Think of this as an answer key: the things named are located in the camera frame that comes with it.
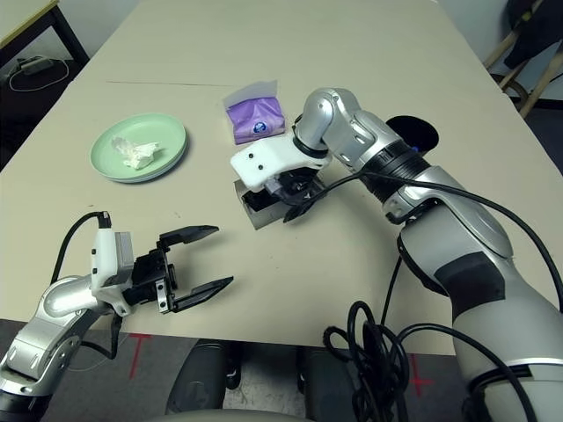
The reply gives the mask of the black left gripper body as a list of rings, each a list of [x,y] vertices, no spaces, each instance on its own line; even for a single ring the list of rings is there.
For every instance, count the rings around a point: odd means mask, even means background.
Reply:
[[[168,263],[169,250],[156,248],[135,260],[131,287],[125,290],[128,305],[155,302],[162,314],[178,310],[175,303],[178,285],[174,265]]]

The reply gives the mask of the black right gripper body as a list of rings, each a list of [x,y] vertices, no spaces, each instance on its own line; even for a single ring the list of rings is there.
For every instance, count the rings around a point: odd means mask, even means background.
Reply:
[[[286,205],[299,205],[324,189],[317,177],[318,170],[299,168],[284,171],[267,180],[267,193]]]

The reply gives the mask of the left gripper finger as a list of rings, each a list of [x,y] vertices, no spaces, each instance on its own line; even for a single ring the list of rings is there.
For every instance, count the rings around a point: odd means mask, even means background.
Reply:
[[[175,244],[190,244],[202,240],[219,230],[217,226],[199,225],[187,226],[181,229],[166,232],[159,236],[157,247],[159,249],[170,249]]]
[[[179,313],[210,300],[227,288],[232,281],[234,281],[234,277],[230,276],[220,280],[213,280],[194,288],[189,295],[172,300],[172,312]]]

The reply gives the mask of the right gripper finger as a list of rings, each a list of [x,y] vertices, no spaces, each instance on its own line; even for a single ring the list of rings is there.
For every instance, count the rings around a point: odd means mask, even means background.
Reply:
[[[327,190],[323,189],[318,192],[312,190],[307,191],[304,195],[299,196],[296,200],[284,200],[284,204],[289,206],[289,210],[283,217],[283,222],[291,222],[297,217],[306,214],[319,200],[324,199],[327,195]]]

